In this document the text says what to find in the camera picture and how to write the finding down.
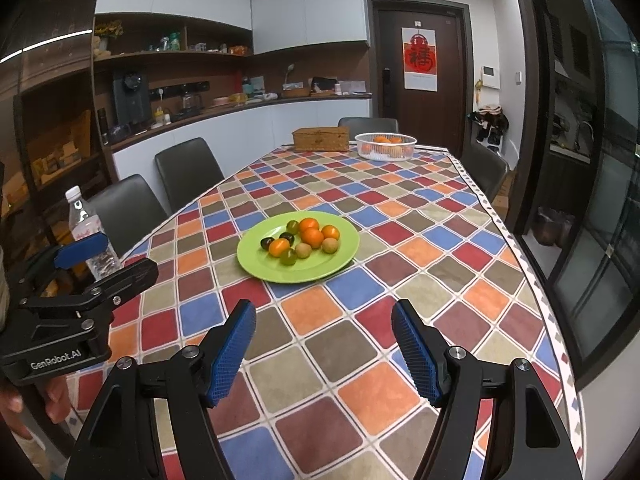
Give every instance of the blue gripper pad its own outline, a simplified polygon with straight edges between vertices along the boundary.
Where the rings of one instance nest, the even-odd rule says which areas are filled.
[[[430,404],[442,397],[438,387],[436,365],[409,316],[396,303],[391,311],[391,327],[418,394]]]
[[[238,303],[236,308],[241,308],[242,312],[236,324],[230,328],[222,349],[211,365],[211,386],[207,392],[207,400],[213,406],[228,396],[244,353],[255,333],[256,316],[253,304],[248,301],[244,304]]]
[[[70,269],[74,265],[89,260],[107,250],[109,239],[104,233],[95,233],[77,242],[59,248],[53,259],[57,269]]]

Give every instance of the red fu poster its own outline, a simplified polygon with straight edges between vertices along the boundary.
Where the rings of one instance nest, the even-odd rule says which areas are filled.
[[[438,91],[436,32],[426,28],[402,28],[404,87],[409,90]]]

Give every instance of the led light strip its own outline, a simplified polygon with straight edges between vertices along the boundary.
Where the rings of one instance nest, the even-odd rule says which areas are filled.
[[[21,49],[21,50],[16,50],[14,53],[9,54],[8,56],[3,57],[2,59],[0,59],[0,63],[4,63],[5,61],[11,59],[12,57],[17,56],[18,54],[21,54],[23,52],[28,52],[29,50],[33,50],[34,48],[37,48],[39,46],[43,46],[49,43],[53,43],[54,41],[59,41],[59,40],[66,40],[66,38],[73,38],[75,36],[82,36],[83,34],[91,34],[94,30],[92,28],[89,28],[87,30],[80,30],[79,32],[72,32],[70,34],[64,34],[62,36],[57,36],[55,38],[50,38],[48,40],[44,40],[41,41],[40,43],[34,43],[30,46],[26,46],[25,48]]]

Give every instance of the wall thermostat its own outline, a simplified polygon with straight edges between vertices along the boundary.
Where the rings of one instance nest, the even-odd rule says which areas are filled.
[[[482,86],[500,89],[500,76],[498,69],[492,66],[483,66],[482,70]]]

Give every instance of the door handle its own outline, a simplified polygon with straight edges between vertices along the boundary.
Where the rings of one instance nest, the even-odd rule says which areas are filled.
[[[391,106],[391,69],[382,69],[382,105]]]

